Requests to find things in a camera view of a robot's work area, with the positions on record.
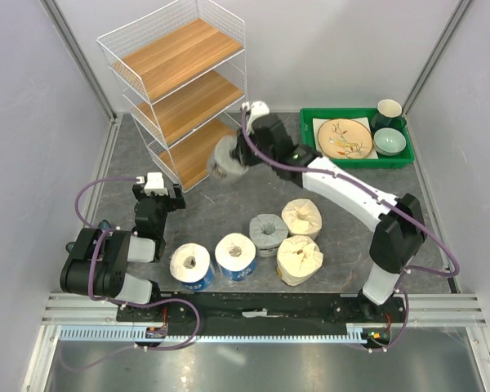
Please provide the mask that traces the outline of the grey paper towel roll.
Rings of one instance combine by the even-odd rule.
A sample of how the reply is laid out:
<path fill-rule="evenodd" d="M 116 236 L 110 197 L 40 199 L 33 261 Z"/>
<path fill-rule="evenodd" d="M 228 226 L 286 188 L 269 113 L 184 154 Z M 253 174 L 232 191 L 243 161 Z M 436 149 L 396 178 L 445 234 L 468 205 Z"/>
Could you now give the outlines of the grey paper towel roll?
<path fill-rule="evenodd" d="M 237 147 L 236 136 L 224 136 L 220 139 L 207 160 L 207 172 L 210 177 L 229 184 L 239 180 L 247 173 L 248 167 L 242 165 L 234 156 Z"/>

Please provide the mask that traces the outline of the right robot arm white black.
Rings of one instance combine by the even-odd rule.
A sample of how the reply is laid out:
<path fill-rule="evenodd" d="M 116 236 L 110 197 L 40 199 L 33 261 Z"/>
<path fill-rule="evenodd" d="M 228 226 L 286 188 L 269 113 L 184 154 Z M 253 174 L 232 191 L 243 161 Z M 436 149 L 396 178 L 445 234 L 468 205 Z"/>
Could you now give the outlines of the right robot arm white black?
<path fill-rule="evenodd" d="M 386 313 L 406 266 L 425 242 L 417 198 L 378 190 L 308 145 L 294 144 L 275 114 L 243 112 L 235 141 L 224 156 L 238 167 L 239 175 L 257 165 L 268 167 L 279 179 L 327 199 L 363 223 L 372 233 L 372 268 L 360 291 L 358 312 L 370 322 Z"/>

